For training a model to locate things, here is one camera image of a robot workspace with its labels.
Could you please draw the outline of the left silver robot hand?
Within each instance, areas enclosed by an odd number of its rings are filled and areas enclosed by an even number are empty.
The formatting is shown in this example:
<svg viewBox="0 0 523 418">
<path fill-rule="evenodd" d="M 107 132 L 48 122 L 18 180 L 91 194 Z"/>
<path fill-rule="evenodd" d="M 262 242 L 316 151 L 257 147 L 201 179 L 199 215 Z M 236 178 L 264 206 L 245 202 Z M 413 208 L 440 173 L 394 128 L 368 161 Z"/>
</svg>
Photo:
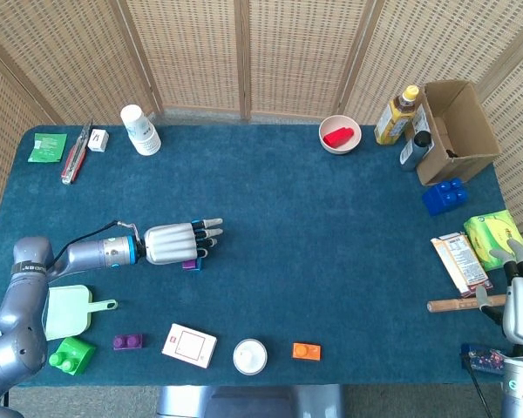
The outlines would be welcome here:
<svg viewBox="0 0 523 418">
<path fill-rule="evenodd" d="M 223 219 L 203 219 L 193 222 L 152 227 L 146 231 L 146 259 L 154 265 L 168 265 L 208 256 L 223 234 Z"/>
</svg>

